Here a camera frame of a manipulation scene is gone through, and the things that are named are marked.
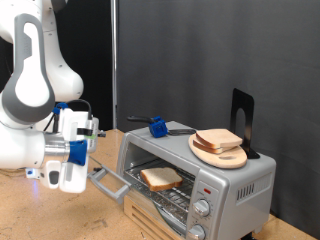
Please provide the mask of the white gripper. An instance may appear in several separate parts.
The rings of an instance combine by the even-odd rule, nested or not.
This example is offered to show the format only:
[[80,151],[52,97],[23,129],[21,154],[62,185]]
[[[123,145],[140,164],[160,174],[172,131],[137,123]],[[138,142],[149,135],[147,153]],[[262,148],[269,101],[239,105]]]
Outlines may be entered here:
[[[64,192],[81,193],[86,189],[88,170],[88,146],[90,133],[90,120],[86,111],[73,111],[66,108],[61,111],[59,131],[66,143],[70,146],[70,153],[62,162],[59,188]],[[98,137],[106,137],[106,132],[100,130]],[[102,170],[95,167],[90,174]]]

